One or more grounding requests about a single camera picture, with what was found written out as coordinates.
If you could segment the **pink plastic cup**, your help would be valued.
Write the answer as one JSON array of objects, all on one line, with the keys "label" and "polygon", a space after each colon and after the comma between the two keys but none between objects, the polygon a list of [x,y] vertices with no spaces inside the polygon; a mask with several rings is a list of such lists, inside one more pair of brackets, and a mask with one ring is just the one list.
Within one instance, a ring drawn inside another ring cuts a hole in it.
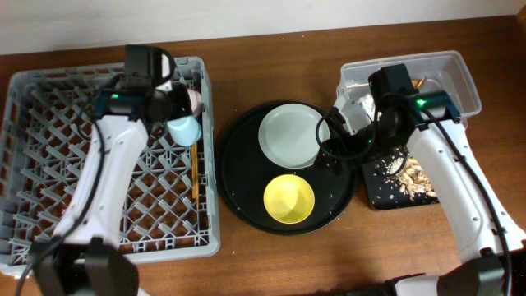
[{"label": "pink plastic cup", "polygon": [[192,114],[194,117],[198,117],[203,112],[203,101],[201,93],[192,89],[188,89],[187,93],[190,98]]}]

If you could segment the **white paper napkin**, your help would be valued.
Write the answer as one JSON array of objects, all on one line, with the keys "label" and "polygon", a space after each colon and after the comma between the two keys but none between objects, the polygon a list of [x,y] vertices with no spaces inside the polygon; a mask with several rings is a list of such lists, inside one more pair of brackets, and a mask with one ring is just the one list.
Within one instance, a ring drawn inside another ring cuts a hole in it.
[{"label": "white paper napkin", "polygon": [[367,116],[373,120],[376,110],[375,102],[371,94],[367,94],[358,100],[358,104],[364,109]]}]

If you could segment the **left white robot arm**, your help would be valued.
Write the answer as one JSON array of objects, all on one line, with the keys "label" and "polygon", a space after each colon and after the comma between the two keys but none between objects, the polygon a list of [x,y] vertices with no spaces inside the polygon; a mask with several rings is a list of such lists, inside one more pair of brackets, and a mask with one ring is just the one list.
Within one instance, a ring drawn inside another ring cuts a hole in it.
[{"label": "left white robot arm", "polygon": [[202,134],[175,70],[162,48],[126,46],[124,72],[94,92],[90,149],[73,198],[51,240],[32,243],[18,293],[32,274],[44,295],[144,294],[137,267],[118,251],[133,170],[156,123],[180,146]]}]

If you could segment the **food scraps pile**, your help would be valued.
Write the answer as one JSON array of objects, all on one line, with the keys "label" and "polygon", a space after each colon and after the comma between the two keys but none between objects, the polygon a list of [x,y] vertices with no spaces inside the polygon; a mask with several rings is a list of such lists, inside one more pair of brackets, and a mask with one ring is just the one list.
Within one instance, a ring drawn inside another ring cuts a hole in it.
[{"label": "food scraps pile", "polygon": [[381,161],[380,174],[395,193],[407,197],[415,204],[417,201],[430,201],[437,198],[434,187],[422,166],[409,155],[389,156]]}]

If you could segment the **yellow plastic bowl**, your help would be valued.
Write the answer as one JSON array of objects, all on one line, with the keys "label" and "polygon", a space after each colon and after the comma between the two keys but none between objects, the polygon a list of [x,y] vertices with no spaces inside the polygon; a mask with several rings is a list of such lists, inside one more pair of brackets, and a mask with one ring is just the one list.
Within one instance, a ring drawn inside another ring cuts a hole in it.
[{"label": "yellow plastic bowl", "polygon": [[299,224],[314,210],[316,198],[311,185],[294,174],[273,178],[265,187],[263,202],[266,212],[282,224]]}]

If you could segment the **wooden chopstick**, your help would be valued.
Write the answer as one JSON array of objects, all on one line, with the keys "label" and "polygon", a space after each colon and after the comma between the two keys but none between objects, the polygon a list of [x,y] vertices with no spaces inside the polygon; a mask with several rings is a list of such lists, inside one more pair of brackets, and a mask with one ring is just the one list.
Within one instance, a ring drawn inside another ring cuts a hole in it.
[{"label": "wooden chopstick", "polygon": [[192,160],[192,195],[196,202],[196,211],[199,211],[199,172],[198,172],[198,145],[194,144],[191,147]]},{"label": "wooden chopstick", "polygon": [[196,203],[198,203],[198,159],[197,159],[197,144],[191,146],[191,180],[192,180],[192,196]]}]

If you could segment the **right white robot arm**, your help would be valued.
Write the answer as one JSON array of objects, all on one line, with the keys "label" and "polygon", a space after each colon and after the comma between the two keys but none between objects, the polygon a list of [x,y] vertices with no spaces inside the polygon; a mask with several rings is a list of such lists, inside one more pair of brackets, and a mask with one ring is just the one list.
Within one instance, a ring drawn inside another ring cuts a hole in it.
[{"label": "right white robot arm", "polygon": [[509,216],[468,143],[461,115],[443,90],[422,93],[403,64],[368,78],[375,114],[363,128],[333,107],[321,117],[337,127],[318,141],[315,164],[339,173],[405,147],[427,175],[454,233],[460,266],[444,275],[405,275],[363,295],[523,295],[525,232]]}]

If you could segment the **blue plastic cup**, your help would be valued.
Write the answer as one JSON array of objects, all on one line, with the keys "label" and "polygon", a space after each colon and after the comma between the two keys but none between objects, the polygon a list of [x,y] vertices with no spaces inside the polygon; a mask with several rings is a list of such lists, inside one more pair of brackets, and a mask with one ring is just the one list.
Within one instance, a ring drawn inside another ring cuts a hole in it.
[{"label": "blue plastic cup", "polygon": [[170,120],[166,125],[173,141],[179,146],[192,146],[201,139],[201,125],[193,116]]}]

